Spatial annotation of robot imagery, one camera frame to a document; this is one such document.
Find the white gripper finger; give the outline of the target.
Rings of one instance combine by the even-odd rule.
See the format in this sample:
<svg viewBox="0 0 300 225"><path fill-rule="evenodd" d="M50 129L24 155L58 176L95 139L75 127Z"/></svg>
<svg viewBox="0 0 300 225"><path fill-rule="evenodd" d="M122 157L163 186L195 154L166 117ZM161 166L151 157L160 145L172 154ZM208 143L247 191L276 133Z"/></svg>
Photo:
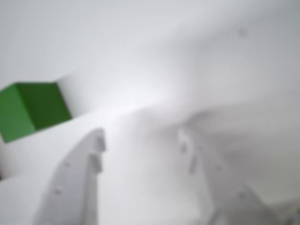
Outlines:
<svg viewBox="0 0 300 225"><path fill-rule="evenodd" d="M33 219L34 225L98 224L98 175L105 134L89 132L58 164Z"/></svg>
<svg viewBox="0 0 300 225"><path fill-rule="evenodd" d="M180 148L188 154L188 169L200 191L205 225L289 225L227 164L209 138L192 127L178 132Z"/></svg>

